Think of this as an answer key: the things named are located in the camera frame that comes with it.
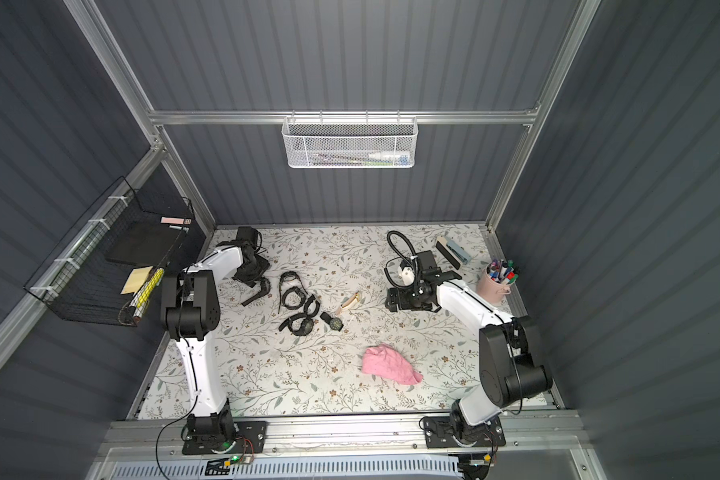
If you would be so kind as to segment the black strap wristwatch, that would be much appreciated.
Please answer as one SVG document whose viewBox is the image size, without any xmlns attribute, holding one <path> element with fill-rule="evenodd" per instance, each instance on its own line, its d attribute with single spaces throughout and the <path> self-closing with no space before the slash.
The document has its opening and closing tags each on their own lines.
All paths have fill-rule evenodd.
<svg viewBox="0 0 720 480">
<path fill-rule="evenodd" d="M 252 296 L 245 299 L 241 303 L 242 306 L 248 306 L 263 297 L 267 297 L 271 291 L 271 282 L 266 277 L 260 277 L 251 284 L 251 287 L 257 287 L 258 290 Z"/>
</svg>

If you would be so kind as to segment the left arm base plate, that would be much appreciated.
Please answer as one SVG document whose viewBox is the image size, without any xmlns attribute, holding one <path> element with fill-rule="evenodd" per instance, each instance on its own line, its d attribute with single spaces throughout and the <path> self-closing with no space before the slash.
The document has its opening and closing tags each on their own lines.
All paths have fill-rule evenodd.
<svg viewBox="0 0 720 480">
<path fill-rule="evenodd" d="M 263 452 L 268 423 L 190 417 L 181 431 L 183 455 L 242 455 Z"/>
</svg>

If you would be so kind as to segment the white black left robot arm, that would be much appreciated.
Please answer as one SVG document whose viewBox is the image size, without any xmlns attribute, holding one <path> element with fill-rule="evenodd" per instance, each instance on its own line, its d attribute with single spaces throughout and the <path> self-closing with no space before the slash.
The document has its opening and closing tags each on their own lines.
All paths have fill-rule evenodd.
<svg viewBox="0 0 720 480">
<path fill-rule="evenodd" d="M 160 319 L 179 349 L 189 387 L 189 440 L 231 443 L 238 436 L 215 357 L 221 320 L 217 284 L 230 277 L 256 288 L 256 294 L 242 301 L 244 306 L 266 296 L 271 290 L 265 277 L 270 263 L 261 248 L 261 233 L 243 226 L 233 240 L 219 243 L 204 259 L 162 281 Z"/>
</svg>

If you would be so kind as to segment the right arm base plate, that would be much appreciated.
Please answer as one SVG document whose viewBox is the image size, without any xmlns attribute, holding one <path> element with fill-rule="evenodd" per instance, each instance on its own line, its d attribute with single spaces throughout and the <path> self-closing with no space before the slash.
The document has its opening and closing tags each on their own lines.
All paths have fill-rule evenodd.
<svg viewBox="0 0 720 480">
<path fill-rule="evenodd" d="M 428 449 L 499 448 L 506 445 L 499 417 L 470 426 L 453 416 L 424 416 L 418 422 Z"/>
</svg>

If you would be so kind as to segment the pink cloth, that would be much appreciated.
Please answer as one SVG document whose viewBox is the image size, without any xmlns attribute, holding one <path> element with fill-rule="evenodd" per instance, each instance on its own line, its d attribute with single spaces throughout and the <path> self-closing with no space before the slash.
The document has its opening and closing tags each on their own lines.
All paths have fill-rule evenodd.
<svg viewBox="0 0 720 480">
<path fill-rule="evenodd" d="M 417 385 L 423 380 L 423 376 L 414 369 L 408 360 L 386 344 L 365 350 L 362 357 L 362 372 L 401 385 Z"/>
</svg>

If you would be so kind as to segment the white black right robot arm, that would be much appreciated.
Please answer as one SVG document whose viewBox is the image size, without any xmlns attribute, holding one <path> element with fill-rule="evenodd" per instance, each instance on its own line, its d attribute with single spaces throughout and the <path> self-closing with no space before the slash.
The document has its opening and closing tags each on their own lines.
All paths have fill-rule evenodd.
<svg viewBox="0 0 720 480">
<path fill-rule="evenodd" d="M 462 446 L 495 439 L 491 428 L 502 411 L 553 386 L 536 323 L 498 308 L 509 282 L 498 277 L 493 264 L 483 270 L 473 289 L 457 272 L 442 270 L 430 251 L 403 255 L 393 263 L 397 273 L 385 273 L 391 284 L 388 310 L 445 310 L 478 342 L 480 385 L 454 402 L 445 426 L 427 427 L 425 432 L 433 439 L 451 437 Z"/>
</svg>

